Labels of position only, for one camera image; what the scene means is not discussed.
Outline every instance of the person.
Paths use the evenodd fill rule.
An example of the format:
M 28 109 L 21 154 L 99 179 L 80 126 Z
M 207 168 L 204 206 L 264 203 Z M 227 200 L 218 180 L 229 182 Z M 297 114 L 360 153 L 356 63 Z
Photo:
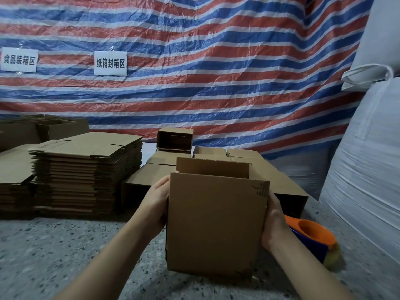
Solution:
M 169 191 L 170 176 L 155 183 L 121 231 L 54 299 L 117 299 L 142 252 L 165 226 Z M 355 299 L 292 233 L 271 191 L 261 244 L 275 257 L 302 299 Z

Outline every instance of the gray floor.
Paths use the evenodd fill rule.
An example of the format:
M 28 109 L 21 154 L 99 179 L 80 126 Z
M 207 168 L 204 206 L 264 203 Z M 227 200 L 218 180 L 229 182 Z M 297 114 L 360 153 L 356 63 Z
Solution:
M 310 199 L 304 217 L 329 228 L 343 259 L 335 275 L 359 299 L 400 299 L 400 266 L 319 202 Z M 84 220 L 0 221 L 1 299 L 49 299 L 68 284 L 123 226 Z M 251 281 L 206 279 L 168 272 L 165 232 L 146 248 L 120 299 L 297 298 L 281 268 L 265 251 Z

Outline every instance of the sign with chinese characters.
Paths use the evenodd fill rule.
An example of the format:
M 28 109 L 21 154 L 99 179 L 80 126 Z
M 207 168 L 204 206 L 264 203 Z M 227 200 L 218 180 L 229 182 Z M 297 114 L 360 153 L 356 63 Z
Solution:
M 0 69 L 5 71 L 36 72 L 37 50 L 3 47 Z
M 126 51 L 95 51 L 95 75 L 126 75 Z

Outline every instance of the person's left hand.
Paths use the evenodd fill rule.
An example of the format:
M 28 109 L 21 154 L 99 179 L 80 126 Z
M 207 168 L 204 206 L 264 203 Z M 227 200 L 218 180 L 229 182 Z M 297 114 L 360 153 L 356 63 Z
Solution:
M 132 216 L 133 221 L 143 225 L 147 237 L 153 239 L 165 226 L 167 199 L 170 194 L 170 175 L 161 178 L 150 187 L 139 208 Z

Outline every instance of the person's left arm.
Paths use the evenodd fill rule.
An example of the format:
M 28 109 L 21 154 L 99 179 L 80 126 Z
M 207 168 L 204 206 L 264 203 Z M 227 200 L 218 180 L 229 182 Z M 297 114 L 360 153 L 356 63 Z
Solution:
M 121 231 L 54 299 L 118 299 L 142 252 L 165 225 L 169 179 L 166 176 L 149 189 Z

